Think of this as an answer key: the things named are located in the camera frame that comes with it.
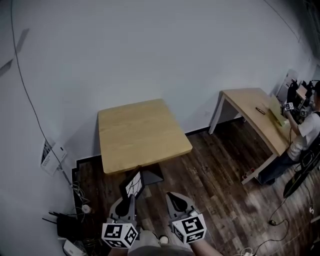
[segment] blue pants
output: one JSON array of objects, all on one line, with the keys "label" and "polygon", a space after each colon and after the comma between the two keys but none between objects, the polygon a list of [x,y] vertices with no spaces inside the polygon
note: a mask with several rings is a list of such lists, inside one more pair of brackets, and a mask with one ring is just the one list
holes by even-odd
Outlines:
[{"label": "blue pants", "polygon": [[259,173],[258,180],[261,184],[272,184],[276,178],[280,177],[289,167],[297,163],[298,162],[293,161],[288,156],[287,151],[285,151]]}]

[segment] dark wood floor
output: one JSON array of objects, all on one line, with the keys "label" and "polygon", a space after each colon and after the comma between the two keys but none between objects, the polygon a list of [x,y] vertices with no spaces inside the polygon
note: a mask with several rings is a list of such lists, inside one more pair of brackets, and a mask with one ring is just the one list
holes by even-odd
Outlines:
[{"label": "dark wood floor", "polygon": [[[271,152],[252,127],[239,120],[218,125],[212,135],[203,131],[188,139],[193,146],[191,153],[161,162],[164,181],[147,186],[138,198],[137,212],[143,228],[167,235],[172,243],[181,245],[168,227],[165,195],[172,191],[194,200],[207,225],[205,239],[225,256],[240,254],[246,247],[255,252],[263,241],[281,239],[286,234],[286,224],[270,226],[268,220],[283,201],[283,190],[293,176],[293,168],[271,186],[259,185],[255,180],[242,186],[241,175],[261,165]],[[110,206],[121,197],[119,184],[124,178],[123,173],[105,175],[100,157],[79,165],[75,181],[95,211],[85,218],[87,232],[92,232],[93,224],[95,232],[101,232]],[[318,170],[307,177],[306,185],[317,204]],[[278,223],[289,220],[287,237],[281,242],[265,243],[257,255],[307,255],[319,230],[317,223],[309,225],[308,208],[308,191],[302,185],[273,217]],[[320,214],[315,208],[315,215]]]}]

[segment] wooden tabletop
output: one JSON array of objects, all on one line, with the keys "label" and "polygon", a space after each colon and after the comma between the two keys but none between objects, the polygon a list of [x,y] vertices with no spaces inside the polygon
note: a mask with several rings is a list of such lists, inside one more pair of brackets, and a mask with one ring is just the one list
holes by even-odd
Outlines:
[{"label": "wooden tabletop", "polygon": [[[260,88],[223,90],[226,100],[242,114],[272,153],[280,156],[289,145],[290,126],[281,126],[269,110],[270,97]],[[256,110],[263,110],[265,115]]]},{"label": "wooden tabletop", "polygon": [[98,124],[106,174],[154,164],[192,149],[162,99],[101,110]]}]

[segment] wall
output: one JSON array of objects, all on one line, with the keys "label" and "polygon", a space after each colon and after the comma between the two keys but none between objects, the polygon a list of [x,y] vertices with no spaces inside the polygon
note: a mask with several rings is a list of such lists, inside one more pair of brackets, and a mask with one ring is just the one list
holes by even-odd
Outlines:
[{"label": "wall", "polygon": [[[0,65],[14,56],[8,3]],[[74,159],[100,153],[99,110],[163,98],[190,132],[209,125],[220,90],[270,93],[288,69],[310,79],[316,64],[295,12],[270,4],[294,33],[262,0],[15,0],[16,37],[30,28],[21,72],[44,132],[72,156],[68,174]],[[69,211],[70,190],[39,168],[43,138],[15,61],[0,77],[0,117],[0,253],[59,255],[41,217]]]}]

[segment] person's arm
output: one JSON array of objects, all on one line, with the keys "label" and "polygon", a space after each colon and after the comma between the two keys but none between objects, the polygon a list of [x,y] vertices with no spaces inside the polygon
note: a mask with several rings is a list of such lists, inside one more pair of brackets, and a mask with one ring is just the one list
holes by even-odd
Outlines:
[{"label": "person's arm", "polygon": [[286,115],[286,117],[287,117],[288,120],[289,120],[289,123],[290,123],[290,126],[291,126],[293,132],[294,132],[297,136],[301,135],[300,130],[299,130],[299,128],[298,128],[298,124],[296,123],[296,121],[295,121],[294,118],[292,117],[290,111],[287,111],[287,112],[285,113],[285,115]]},{"label": "person's arm", "polygon": [[195,256],[223,256],[204,239],[194,241],[190,246]]},{"label": "person's arm", "polygon": [[127,256],[129,249],[114,249],[112,248],[108,256]]}]

